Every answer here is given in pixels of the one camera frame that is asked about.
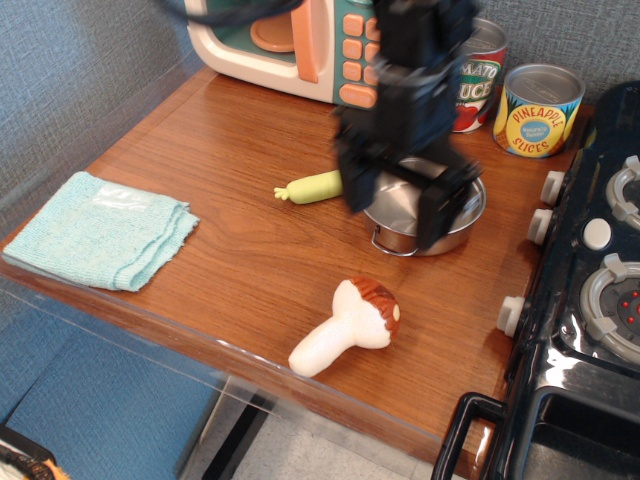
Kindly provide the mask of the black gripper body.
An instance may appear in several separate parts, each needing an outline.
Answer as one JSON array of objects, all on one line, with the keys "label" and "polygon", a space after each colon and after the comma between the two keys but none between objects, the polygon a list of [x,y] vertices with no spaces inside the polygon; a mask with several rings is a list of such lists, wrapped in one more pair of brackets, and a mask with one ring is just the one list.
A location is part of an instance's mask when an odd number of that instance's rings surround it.
[{"label": "black gripper body", "polygon": [[445,167],[442,174],[479,176],[449,142],[456,119],[458,78],[453,75],[402,77],[382,80],[371,110],[342,108],[335,136],[339,150],[381,152],[383,172],[425,189],[431,180],[424,174],[407,174],[399,163],[407,157],[434,161]]}]

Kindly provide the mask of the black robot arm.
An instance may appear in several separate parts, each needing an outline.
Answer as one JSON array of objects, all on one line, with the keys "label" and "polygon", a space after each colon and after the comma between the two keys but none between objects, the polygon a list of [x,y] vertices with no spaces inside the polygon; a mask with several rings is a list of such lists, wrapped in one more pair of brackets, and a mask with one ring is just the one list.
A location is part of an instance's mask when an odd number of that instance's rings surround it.
[{"label": "black robot arm", "polygon": [[387,174],[417,191],[411,256],[444,238],[463,211],[480,170],[451,145],[457,90],[477,8],[472,1],[376,1],[380,50],[372,110],[343,107],[334,145],[345,202],[371,207]]}]

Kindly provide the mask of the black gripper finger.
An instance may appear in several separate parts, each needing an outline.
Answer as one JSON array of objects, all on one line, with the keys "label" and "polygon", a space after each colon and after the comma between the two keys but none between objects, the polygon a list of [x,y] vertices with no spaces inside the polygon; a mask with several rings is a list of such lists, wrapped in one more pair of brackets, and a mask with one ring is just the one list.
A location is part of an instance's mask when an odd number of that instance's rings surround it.
[{"label": "black gripper finger", "polygon": [[446,236],[466,205],[475,179],[458,174],[441,174],[429,182],[418,199],[416,246],[430,249]]},{"label": "black gripper finger", "polygon": [[377,192],[377,179],[383,171],[381,152],[339,150],[337,161],[348,208],[357,213],[368,208]]}]

